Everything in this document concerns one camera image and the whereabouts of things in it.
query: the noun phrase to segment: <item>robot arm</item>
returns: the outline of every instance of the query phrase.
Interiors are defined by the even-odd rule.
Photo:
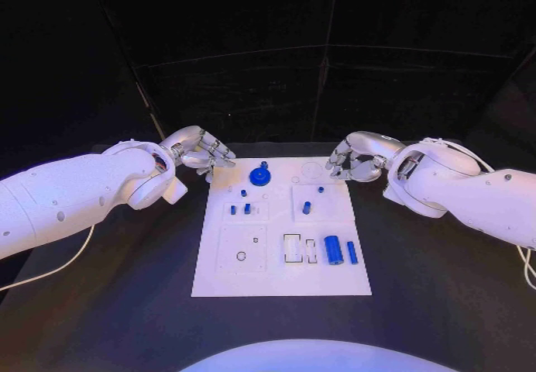
[[[206,174],[233,167],[235,154],[199,126],[158,144],[125,141],[102,154],[43,164],[0,181],[0,259],[95,225],[119,204],[171,204],[187,192],[176,178],[184,164]]]
[[[350,169],[343,170],[348,155]],[[360,155],[373,159],[360,162]],[[506,242],[529,249],[536,246],[536,174],[494,171],[474,153],[441,139],[405,146],[367,132],[346,137],[325,165],[333,167],[331,177],[361,182],[373,181],[384,168],[389,200],[432,218],[451,212],[468,227]]]

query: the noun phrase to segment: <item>blue object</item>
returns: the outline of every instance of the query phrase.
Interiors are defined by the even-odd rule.
[[[357,264],[357,256],[354,254],[354,242],[347,242],[346,244],[348,246],[348,254],[350,254],[350,262],[353,265]]]
[[[304,203],[304,215],[310,214],[310,201]]]
[[[340,265],[344,262],[343,252],[340,250],[338,237],[330,235],[324,238],[327,261],[330,265]]]
[[[255,186],[265,186],[271,181],[271,172],[268,171],[268,163],[263,161],[261,166],[249,173],[249,181]]]

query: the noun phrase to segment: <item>dark table surface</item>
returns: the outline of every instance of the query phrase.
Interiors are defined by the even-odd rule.
[[[239,157],[327,156],[333,143],[236,144]],[[209,185],[116,207],[76,261],[0,305],[0,370],[174,371],[274,339],[366,343],[461,371],[536,370],[536,292],[514,246],[451,215],[429,219],[348,182],[373,295],[191,298]],[[37,247],[19,280],[59,266],[86,231]]]

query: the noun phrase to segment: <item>blue block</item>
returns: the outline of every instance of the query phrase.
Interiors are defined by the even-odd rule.
[[[343,252],[340,250],[338,237],[330,235],[324,238],[327,261],[330,265],[340,265],[344,262]]]
[[[357,264],[357,255],[354,254],[354,242],[347,242],[348,246],[348,254],[350,254],[350,262],[353,265]]]
[[[310,214],[310,201],[304,203],[304,215]]]

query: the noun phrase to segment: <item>blue cap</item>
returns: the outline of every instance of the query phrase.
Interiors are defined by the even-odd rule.
[[[271,172],[268,171],[268,163],[263,161],[261,166],[249,173],[249,181],[255,186],[265,186],[271,181]]]

